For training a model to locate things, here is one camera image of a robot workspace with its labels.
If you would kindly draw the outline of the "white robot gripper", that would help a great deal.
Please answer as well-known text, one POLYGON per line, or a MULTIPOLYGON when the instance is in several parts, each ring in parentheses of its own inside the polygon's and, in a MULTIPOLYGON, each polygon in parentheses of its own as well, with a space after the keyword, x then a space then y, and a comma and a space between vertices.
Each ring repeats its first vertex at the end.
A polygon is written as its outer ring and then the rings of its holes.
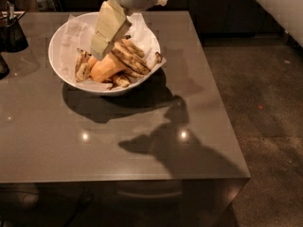
POLYGON ((168 0, 107 0, 102 3, 92 37, 90 51, 102 60, 130 29, 125 9, 147 10, 154 6, 164 7, 168 0))

